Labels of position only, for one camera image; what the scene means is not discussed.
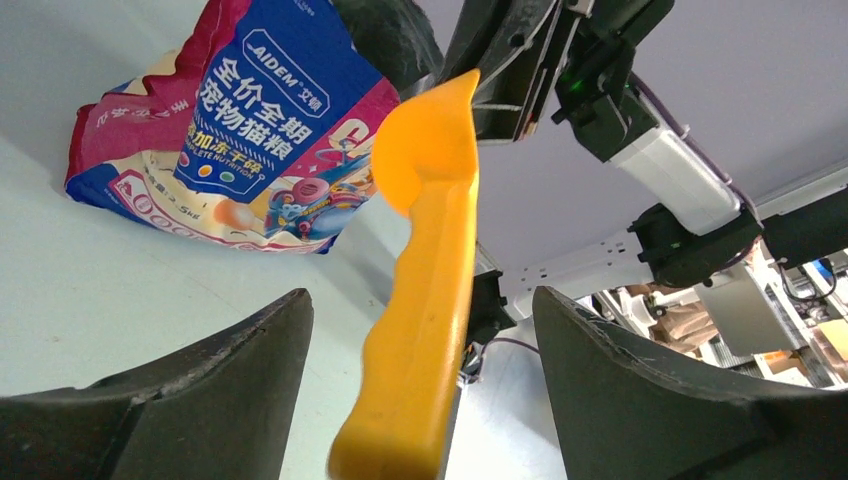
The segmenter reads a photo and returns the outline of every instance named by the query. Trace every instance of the pet food package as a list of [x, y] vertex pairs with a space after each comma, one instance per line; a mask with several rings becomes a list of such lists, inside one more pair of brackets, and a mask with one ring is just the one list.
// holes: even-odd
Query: pet food package
[[328, 0], [209, 0], [182, 49], [80, 109], [67, 193], [241, 250], [327, 251], [399, 104], [348, 32]]

